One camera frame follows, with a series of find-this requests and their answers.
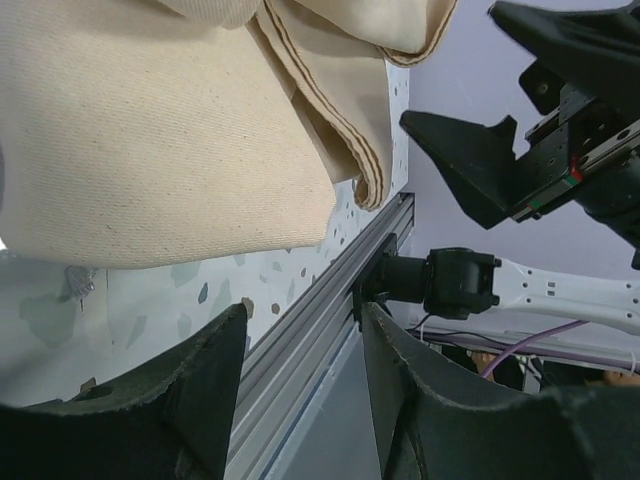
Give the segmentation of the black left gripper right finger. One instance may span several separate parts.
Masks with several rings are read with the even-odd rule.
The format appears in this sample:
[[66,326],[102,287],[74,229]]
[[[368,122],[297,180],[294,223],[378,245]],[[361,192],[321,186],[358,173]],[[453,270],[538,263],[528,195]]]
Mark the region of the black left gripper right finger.
[[638,478],[637,388],[522,393],[432,350],[375,303],[361,327],[383,478]]

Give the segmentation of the beige cloth mat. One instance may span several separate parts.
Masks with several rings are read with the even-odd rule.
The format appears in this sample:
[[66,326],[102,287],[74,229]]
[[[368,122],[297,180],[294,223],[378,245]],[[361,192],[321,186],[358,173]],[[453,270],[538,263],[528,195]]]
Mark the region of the beige cloth mat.
[[320,243],[391,187],[387,66],[452,1],[5,1],[1,238],[139,269]]

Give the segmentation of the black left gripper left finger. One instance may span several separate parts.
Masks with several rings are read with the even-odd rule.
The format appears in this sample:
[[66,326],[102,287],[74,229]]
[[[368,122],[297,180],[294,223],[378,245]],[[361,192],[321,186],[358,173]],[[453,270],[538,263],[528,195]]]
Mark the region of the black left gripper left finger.
[[235,304],[68,401],[2,406],[2,478],[223,478],[246,333],[246,308]]

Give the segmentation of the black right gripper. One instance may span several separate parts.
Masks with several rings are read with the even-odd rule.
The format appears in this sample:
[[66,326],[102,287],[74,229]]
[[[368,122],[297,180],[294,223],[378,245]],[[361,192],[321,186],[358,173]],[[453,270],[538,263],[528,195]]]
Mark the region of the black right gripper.
[[485,126],[407,110],[400,126],[481,227],[574,201],[638,249],[639,103],[623,111],[605,100],[639,98],[639,3],[554,11],[498,1],[489,16],[547,67],[534,62],[519,77],[543,116],[525,134],[526,154],[514,154],[511,116]]

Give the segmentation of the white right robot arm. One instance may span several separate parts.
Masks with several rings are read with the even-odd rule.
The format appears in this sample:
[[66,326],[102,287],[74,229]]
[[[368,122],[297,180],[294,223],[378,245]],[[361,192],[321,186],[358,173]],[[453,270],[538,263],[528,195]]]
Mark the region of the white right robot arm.
[[[534,58],[521,89],[541,115],[513,152],[512,117],[485,126],[405,111],[400,126],[430,157],[463,212],[490,229],[567,203],[639,243],[639,5],[553,11],[499,1],[495,24]],[[551,272],[462,247],[425,259],[386,255],[373,293],[464,320],[514,310],[639,331],[639,285]]]

